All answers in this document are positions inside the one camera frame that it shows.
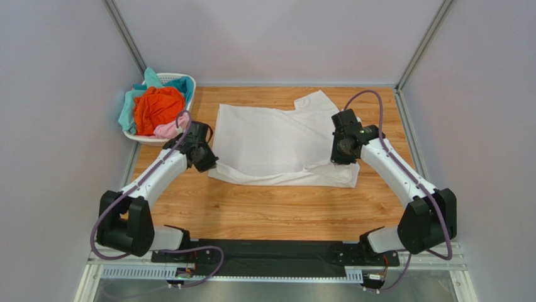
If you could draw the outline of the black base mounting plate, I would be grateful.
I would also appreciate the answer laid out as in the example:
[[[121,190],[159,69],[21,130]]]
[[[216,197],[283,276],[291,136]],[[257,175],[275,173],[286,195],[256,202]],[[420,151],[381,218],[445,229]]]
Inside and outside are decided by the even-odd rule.
[[[193,264],[195,273],[223,277],[343,277],[345,267],[399,267],[395,252],[368,256],[359,244],[304,240],[191,240],[188,254],[154,252],[153,263]]]

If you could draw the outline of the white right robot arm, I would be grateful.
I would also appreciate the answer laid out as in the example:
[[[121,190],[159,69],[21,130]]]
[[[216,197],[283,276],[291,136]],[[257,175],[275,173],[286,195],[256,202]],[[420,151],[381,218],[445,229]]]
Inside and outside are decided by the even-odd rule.
[[[404,213],[399,223],[364,233],[359,244],[365,254],[394,250],[411,254],[446,243],[447,257],[457,235],[457,198],[449,189],[438,189],[405,162],[376,125],[362,126],[351,109],[332,116],[335,130],[331,161],[350,165],[362,160],[371,166],[395,193]]]

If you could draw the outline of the orange t-shirt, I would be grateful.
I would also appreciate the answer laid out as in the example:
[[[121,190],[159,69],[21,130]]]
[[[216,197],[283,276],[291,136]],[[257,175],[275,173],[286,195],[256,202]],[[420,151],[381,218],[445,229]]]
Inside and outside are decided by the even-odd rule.
[[[186,107],[185,97],[174,87],[149,87],[134,98],[135,134],[152,136],[154,130],[174,121]]]

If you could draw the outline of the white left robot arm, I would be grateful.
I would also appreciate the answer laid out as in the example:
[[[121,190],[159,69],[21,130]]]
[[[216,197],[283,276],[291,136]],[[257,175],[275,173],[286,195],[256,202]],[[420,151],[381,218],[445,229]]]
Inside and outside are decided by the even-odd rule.
[[[144,256],[150,251],[178,250],[186,231],[155,226],[151,209],[171,182],[194,167],[205,172],[218,160],[209,146],[212,128],[198,121],[164,144],[158,157],[133,182],[120,191],[106,191],[100,200],[99,217],[91,231],[92,250],[111,248],[124,255]]]

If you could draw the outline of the aluminium frame rail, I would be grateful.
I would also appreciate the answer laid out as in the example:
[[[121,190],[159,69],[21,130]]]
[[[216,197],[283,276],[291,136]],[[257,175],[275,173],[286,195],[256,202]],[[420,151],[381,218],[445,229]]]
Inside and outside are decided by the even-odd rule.
[[[192,239],[180,252],[90,255],[76,301],[476,301],[458,244],[364,256],[355,242]]]

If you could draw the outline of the pink t-shirt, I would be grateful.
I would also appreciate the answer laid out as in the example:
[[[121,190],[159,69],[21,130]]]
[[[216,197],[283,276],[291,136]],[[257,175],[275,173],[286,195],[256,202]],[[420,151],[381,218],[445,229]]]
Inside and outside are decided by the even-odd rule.
[[[154,136],[168,140],[174,138],[186,129],[188,122],[188,117],[180,117],[177,122],[171,121],[168,124],[159,125],[154,129]]]

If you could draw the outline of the white t-shirt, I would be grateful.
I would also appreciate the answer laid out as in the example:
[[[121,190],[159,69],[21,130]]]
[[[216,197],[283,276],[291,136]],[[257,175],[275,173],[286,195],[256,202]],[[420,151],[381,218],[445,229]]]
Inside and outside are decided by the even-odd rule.
[[[321,90],[294,101],[293,110],[222,104],[208,175],[249,186],[353,188],[359,164],[330,160],[337,106]]]

